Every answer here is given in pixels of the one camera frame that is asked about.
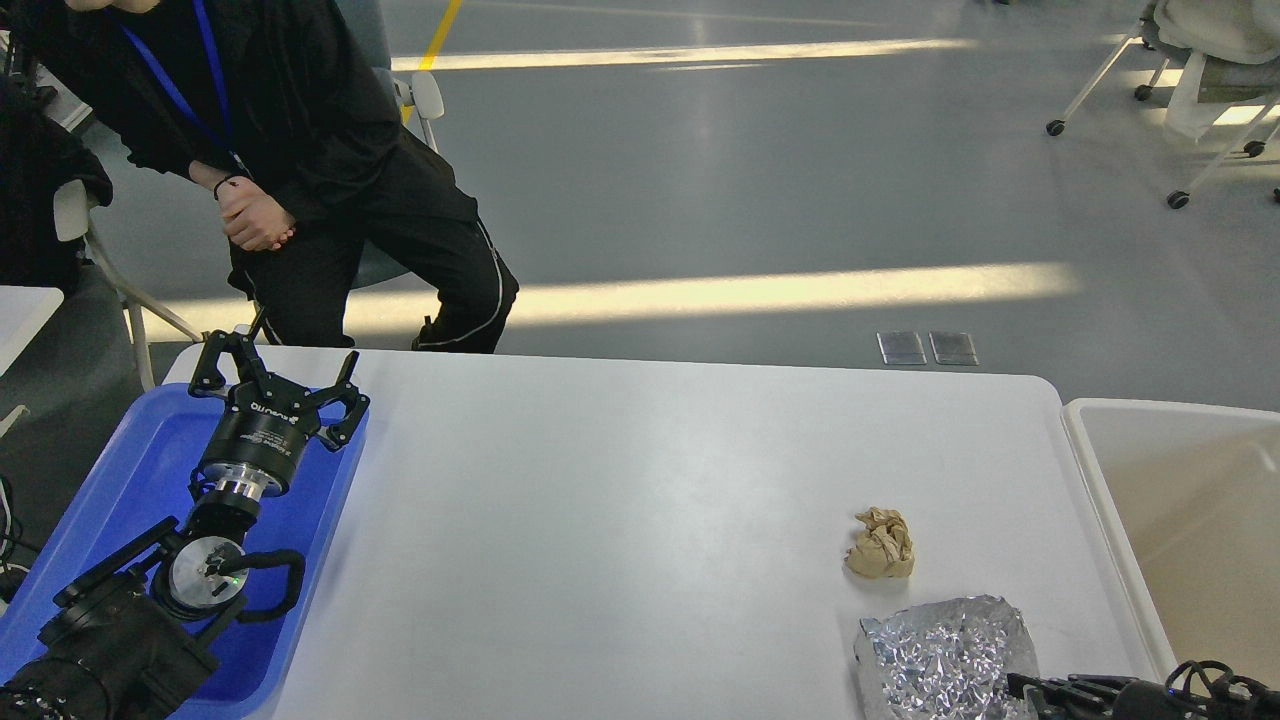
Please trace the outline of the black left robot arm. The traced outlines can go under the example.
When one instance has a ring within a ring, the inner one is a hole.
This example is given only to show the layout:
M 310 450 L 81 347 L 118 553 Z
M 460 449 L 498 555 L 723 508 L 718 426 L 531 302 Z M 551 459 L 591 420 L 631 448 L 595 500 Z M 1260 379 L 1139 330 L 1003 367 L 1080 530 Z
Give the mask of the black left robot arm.
M 239 719 L 278 688 L 364 448 L 326 387 L 212 332 L 145 393 L 3 616 L 5 719 Z

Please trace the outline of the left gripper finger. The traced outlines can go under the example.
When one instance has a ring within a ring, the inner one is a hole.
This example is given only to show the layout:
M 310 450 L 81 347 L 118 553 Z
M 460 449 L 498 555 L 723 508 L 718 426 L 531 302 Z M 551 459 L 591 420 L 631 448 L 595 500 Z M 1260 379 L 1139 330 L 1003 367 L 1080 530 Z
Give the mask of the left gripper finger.
M 270 372 L 256 345 L 265 322 L 265 307 L 257 307 L 246 331 L 214 331 L 206 337 L 188 383 L 191 397 L 230 397 L 230 387 L 220 369 L 223 355 L 230 356 L 234 363 L 237 387 L 248 386 L 262 400 L 273 397 L 268 387 Z
M 330 452 L 344 448 L 353 439 L 371 405 L 370 397 L 353 380 L 358 357 L 360 351 L 349 351 L 333 386 L 303 396 L 303 433 L 308 439 L 319 438 L 321 446 Z M 344 414 L 325 424 L 321 410 L 333 405 L 340 405 Z

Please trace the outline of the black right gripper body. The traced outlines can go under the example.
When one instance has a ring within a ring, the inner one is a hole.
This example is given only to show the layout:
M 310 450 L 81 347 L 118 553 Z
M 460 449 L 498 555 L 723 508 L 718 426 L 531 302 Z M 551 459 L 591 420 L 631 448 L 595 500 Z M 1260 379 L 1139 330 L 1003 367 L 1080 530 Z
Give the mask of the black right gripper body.
M 1169 720 L 1187 719 L 1190 711 L 1164 685 L 1152 682 L 1126 683 L 1116 694 L 1111 719 Z

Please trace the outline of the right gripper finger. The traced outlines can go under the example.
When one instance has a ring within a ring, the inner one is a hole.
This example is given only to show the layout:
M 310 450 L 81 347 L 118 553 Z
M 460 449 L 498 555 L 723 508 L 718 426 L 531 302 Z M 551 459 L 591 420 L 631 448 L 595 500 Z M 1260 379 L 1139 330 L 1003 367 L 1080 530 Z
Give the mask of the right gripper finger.
M 1062 679 L 1007 673 L 1006 680 L 1012 697 L 1023 698 L 1027 688 L 1037 688 L 1051 703 L 1112 703 L 1132 683 L 1130 676 L 1097 674 L 1070 674 Z
M 1111 719 L 1111 708 L 1093 705 L 1034 705 L 1028 703 L 1032 719 Z

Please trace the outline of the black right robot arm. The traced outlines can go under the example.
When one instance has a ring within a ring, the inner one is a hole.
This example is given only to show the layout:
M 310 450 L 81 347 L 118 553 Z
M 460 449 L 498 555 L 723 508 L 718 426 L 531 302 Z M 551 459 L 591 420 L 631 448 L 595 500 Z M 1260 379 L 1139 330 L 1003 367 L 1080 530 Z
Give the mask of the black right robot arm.
M 1162 682 L 1137 676 L 1005 675 L 1033 719 L 1277 719 L 1279 693 L 1220 661 L 1179 664 Z

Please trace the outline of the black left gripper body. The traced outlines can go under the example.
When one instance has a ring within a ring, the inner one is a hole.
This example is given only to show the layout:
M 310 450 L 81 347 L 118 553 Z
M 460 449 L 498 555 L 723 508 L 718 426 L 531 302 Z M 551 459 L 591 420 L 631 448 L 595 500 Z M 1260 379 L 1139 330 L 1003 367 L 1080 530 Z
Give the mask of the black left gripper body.
M 251 486 L 252 498 L 287 495 L 307 443 L 320 433 L 320 410 L 335 401 L 332 388 L 285 378 L 242 380 L 193 470 L 193 496 L 228 484 Z

